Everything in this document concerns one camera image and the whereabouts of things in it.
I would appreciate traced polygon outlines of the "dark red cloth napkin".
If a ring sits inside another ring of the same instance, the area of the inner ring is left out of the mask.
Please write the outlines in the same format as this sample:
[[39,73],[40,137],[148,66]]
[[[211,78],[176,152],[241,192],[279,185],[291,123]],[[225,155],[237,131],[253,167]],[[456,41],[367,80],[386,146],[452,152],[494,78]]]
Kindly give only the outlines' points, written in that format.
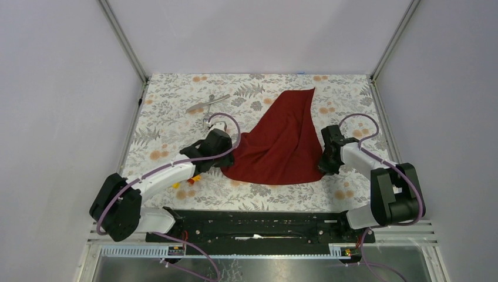
[[286,90],[257,125],[241,135],[234,164],[225,177],[255,184],[289,185],[319,181],[321,144],[311,116],[314,89]]

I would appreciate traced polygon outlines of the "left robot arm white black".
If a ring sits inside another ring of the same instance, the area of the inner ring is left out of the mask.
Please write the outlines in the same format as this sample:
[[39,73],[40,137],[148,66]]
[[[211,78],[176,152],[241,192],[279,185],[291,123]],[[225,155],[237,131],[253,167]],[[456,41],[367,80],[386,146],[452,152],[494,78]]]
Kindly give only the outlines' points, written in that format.
[[97,223],[96,232],[115,242],[137,232],[160,233],[167,241],[176,241],[182,226],[165,208],[145,208],[143,203],[163,189],[209,171],[233,164],[231,137],[222,129],[210,129],[208,135],[183,148],[169,163],[128,180],[118,173],[102,184],[89,214]]

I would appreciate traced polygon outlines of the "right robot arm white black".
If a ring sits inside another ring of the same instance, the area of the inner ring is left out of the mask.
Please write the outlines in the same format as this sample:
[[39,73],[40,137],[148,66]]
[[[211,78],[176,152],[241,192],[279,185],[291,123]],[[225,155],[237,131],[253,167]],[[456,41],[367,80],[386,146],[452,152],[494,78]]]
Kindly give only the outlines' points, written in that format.
[[354,137],[346,138],[338,125],[321,130],[324,151],[318,163],[325,175],[338,174],[342,166],[353,167],[370,182],[370,201],[362,207],[341,213],[338,237],[351,242],[360,229],[417,223],[425,215],[425,204],[415,167],[381,159],[360,145]]

